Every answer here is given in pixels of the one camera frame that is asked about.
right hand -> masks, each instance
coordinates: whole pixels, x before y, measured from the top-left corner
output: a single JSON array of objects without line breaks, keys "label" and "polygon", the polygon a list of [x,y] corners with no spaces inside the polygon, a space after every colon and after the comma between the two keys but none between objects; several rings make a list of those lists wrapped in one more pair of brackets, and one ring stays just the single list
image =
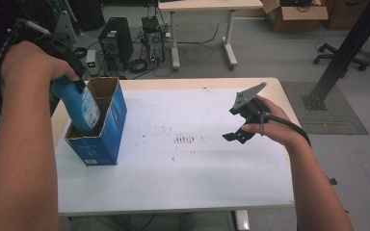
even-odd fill
[{"label": "right hand", "polygon": [[[264,103],[270,110],[270,114],[273,116],[281,117],[287,120],[290,120],[285,113],[285,111],[270,101],[269,99],[262,97],[260,95],[256,96],[256,99]],[[299,133],[294,131],[292,128],[281,124],[279,122],[269,120],[267,123],[264,123],[264,135],[277,141],[282,145],[292,144],[295,141],[304,139]],[[260,133],[260,124],[250,123],[242,126],[242,129],[246,132],[251,133]]]},{"label": "right hand", "polygon": [[[30,41],[22,41],[10,47],[1,67],[2,78],[5,82],[19,81],[20,78],[30,76],[55,80],[63,75],[72,81],[79,80],[70,65],[63,60],[47,55],[38,46]],[[33,78],[30,81],[42,80]]]}]

white table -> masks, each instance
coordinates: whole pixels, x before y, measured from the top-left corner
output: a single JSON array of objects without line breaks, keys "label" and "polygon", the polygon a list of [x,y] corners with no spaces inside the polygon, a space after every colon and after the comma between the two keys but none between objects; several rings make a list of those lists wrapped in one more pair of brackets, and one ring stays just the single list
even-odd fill
[{"label": "white table", "polygon": [[245,144],[222,138],[243,124],[228,111],[236,91],[262,82],[260,94],[297,123],[274,78],[121,81],[128,112],[117,166],[86,167],[64,141],[61,104],[52,116],[60,215],[293,206],[282,146],[258,135]]},{"label": "white table", "polygon": [[[228,11],[227,17],[227,31],[224,38],[224,46],[226,54],[229,58],[230,68],[237,65],[236,57],[234,55],[232,46],[230,45],[230,38],[233,28],[233,19],[236,10],[240,9],[258,9],[263,5],[260,0],[182,0],[174,2],[159,3],[159,9],[162,12],[170,12],[171,14],[171,30],[172,30],[172,67],[174,70],[180,68],[177,37],[175,31],[175,15],[177,13],[192,12],[203,14],[203,22],[209,20],[211,12]],[[188,14],[188,17],[194,17],[193,14]]]}]

cardboard box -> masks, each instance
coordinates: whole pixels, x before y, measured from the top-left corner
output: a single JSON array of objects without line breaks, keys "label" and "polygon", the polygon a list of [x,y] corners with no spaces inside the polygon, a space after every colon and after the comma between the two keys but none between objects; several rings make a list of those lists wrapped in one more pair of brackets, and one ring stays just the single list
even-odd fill
[{"label": "cardboard box", "polygon": [[351,30],[369,0],[324,0],[329,19],[322,24],[329,30]]},{"label": "cardboard box", "polygon": [[262,0],[266,21],[272,31],[303,32],[315,29],[319,20],[327,20],[327,8],[321,0],[308,7],[282,7],[278,0]]},{"label": "cardboard box", "polygon": [[115,165],[127,114],[119,79],[92,78],[87,86],[100,109],[100,120],[91,132],[80,132],[71,123],[66,142],[87,166]]}]

blue bottle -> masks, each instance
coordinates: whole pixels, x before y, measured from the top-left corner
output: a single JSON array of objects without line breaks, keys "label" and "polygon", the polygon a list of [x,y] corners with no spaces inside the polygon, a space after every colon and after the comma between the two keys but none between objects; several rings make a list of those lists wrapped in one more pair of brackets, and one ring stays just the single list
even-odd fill
[{"label": "blue bottle", "polygon": [[84,87],[80,91],[76,82],[68,80],[66,76],[53,81],[52,88],[53,94],[65,103],[71,122],[79,131],[90,132],[97,125],[100,110],[89,88]]}]

black metal pole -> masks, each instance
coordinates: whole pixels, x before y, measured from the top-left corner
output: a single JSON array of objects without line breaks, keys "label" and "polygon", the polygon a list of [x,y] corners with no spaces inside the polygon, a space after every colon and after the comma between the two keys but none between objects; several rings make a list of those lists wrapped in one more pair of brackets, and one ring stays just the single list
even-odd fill
[{"label": "black metal pole", "polygon": [[324,100],[340,77],[345,74],[351,60],[370,37],[370,2],[359,17],[344,42],[339,47],[334,58],[311,91],[303,96],[308,110],[324,110]]}]

